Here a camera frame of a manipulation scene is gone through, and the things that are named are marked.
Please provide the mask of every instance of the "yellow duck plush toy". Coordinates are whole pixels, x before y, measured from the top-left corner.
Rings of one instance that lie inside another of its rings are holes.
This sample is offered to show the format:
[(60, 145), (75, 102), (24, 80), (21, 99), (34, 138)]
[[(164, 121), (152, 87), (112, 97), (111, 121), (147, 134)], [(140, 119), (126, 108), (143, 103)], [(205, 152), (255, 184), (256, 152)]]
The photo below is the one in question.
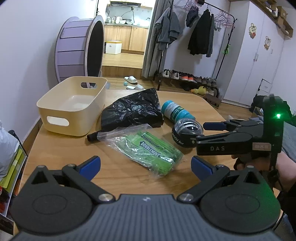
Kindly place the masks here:
[(193, 89), (190, 91), (193, 94), (205, 95), (207, 92), (207, 88), (204, 86), (200, 86), (198, 89)]

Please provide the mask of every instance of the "human hand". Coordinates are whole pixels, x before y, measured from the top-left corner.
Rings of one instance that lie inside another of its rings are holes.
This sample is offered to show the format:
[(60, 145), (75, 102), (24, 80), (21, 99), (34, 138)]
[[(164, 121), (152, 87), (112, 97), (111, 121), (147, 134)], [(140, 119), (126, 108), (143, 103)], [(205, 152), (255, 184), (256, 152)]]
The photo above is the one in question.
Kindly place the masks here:
[[(239, 158), (239, 155), (232, 155), (233, 159)], [(242, 170), (246, 166), (254, 166), (258, 171), (268, 171), (270, 165), (270, 157), (259, 157), (248, 163), (238, 164), (237, 169)], [(278, 154), (276, 169), (279, 171), (280, 182), (286, 192), (288, 192), (291, 187), (296, 182), (296, 163), (292, 161), (284, 152)], [(278, 183), (275, 186), (276, 189), (281, 190)]]

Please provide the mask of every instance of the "beige plastic basket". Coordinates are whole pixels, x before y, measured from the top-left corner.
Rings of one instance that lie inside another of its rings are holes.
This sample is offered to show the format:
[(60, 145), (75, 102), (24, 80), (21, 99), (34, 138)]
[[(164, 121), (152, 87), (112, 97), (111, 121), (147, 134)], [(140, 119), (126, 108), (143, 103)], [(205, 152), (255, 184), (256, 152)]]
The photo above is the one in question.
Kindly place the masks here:
[[(96, 83), (96, 88), (83, 88), (82, 83)], [(53, 87), (37, 102), (44, 127), (71, 136), (86, 135), (104, 108), (106, 84), (105, 78), (74, 76)]]

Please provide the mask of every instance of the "ridged gray surface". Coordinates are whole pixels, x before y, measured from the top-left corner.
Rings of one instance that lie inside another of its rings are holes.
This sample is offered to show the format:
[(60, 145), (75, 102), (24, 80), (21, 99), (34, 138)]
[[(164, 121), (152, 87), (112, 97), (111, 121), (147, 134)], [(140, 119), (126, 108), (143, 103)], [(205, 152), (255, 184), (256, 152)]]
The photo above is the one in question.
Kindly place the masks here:
[(273, 241), (271, 231), (254, 236), (222, 232), (205, 222), (193, 205), (180, 204), (172, 195), (121, 195), (112, 204), (100, 205), (76, 230), (59, 236), (37, 237), (20, 233), (22, 241)]

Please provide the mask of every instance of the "wooden table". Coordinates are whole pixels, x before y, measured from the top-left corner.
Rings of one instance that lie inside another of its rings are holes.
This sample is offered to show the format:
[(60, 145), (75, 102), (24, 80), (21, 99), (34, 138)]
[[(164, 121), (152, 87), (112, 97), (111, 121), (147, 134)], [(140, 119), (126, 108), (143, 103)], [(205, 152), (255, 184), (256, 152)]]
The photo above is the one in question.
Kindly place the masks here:
[[(107, 90), (106, 105), (109, 106), (118, 98), (136, 91)], [(206, 121), (224, 121), (218, 112), (201, 97), (186, 93), (158, 91), (160, 104), (173, 100), (203, 124)], [(100, 124), (94, 125), (91, 133), (99, 130)], [(47, 131), (41, 127), (30, 152), (22, 185), (37, 165), (46, 165), (48, 169), (61, 169), (74, 163), (80, 164), (92, 156), (101, 158), (101, 171), (92, 180), (96, 185), (119, 197), (120, 194), (178, 194), (199, 182), (190, 167), (191, 158), (196, 155), (195, 149), (181, 149), (172, 139), (173, 123), (165, 118), (165, 123), (157, 131), (168, 142), (174, 144), (183, 153), (182, 162), (176, 169), (162, 178), (155, 178), (147, 168), (126, 158), (104, 143), (90, 144), (86, 137), (71, 137)], [(220, 131), (205, 131), (205, 135), (218, 134)], [(211, 164), (224, 164), (232, 168), (234, 160), (230, 156), (207, 156), (205, 160)]]

